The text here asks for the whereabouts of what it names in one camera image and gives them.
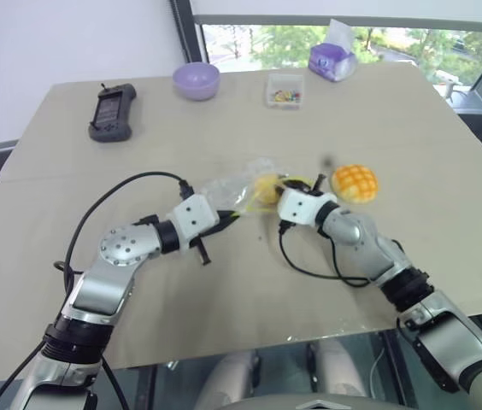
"tissue box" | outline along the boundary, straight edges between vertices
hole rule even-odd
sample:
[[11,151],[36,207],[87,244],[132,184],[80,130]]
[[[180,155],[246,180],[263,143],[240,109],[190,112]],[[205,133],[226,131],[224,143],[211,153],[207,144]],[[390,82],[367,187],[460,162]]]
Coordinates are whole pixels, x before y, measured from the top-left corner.
[[323,43],[311,48],[308,68],[330,81],[349,77],[357,67],[357,58],[335,44]]

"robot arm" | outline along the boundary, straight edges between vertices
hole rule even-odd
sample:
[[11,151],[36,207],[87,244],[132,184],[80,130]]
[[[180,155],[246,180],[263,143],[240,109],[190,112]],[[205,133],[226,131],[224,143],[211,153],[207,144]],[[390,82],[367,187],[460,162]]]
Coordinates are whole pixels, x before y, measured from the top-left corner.
[[190,248],[190,242],[219,221],[201,195],[189,196],[167,217],[149,225],[115,228],[102,239],[97,259],[73,288],[55,323],[47,327],[45,345],[34,358],[12,410],[96,406],[88,388],[132,294],[136,271],[148,259]]
[[399,319],[417,333],[413,342],[426,369],[447,391],[462,387],[475,408],[482,409],[482,330],[440,290],[427,283],[390,239],[381,236],[366,215],[353,214],[332,194],[287,188],[279,201],[279,217],[313,226],[331,238],[399,312]]

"plastic container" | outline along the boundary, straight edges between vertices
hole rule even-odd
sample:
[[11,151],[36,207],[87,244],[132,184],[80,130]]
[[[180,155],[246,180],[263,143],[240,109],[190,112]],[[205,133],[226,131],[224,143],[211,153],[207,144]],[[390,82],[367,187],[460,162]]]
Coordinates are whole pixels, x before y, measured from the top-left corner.
[[177,92],[189,100],[202,101],[215,96],[220,85],[220,71],[206,62],[190,62],[173,74]]
[[269,74],[266,86],[266,104],[271,108],[299,109],[303,99],[303,76],[296,74]]

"wall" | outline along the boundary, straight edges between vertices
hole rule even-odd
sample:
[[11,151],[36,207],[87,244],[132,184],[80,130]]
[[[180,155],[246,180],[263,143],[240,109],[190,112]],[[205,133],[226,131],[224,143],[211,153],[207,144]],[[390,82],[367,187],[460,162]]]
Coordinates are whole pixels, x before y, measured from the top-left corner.
[[166,0],[0,0],[0,142],[54,83],[170,75],[184,62]]
[[482,0],[191,0],[194,15],[343,15],[482,23]]

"table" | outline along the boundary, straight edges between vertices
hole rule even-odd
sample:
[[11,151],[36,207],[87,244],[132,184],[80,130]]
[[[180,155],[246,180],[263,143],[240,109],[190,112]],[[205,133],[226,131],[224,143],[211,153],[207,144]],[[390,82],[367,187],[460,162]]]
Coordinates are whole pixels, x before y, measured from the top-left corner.
[[[109,187],[137,172],[172,171],[196,188],[257,157],[314,177],[323,156],[370,166],[381,192],[368,205],[380,230],[468,314],[482,313],[482,144],[409,64],[361,66],[342,83],[303,69],[297,112],[266,108],[266,72],[222,75],[218,95],[189,102],[170,78],[130,80],[133,136],[118,144],[87,137],[99,82],[54,86],[0,173],[0,379],[32,349],[61,305],[61,260],[81,215]],[[109,81],[116,84],[120,81]],[[175,183],[127,186],[91,217],[73,256],[87,268],[100,237],[178,203]],[[277,220],[247,216],[194,252],[144,264],[107,350],[111,366],[392,327],[377,289],[346,289],[293,272],[277,246]],[[300,266],[330,272],[330,250],[314,232],[289,231]]]

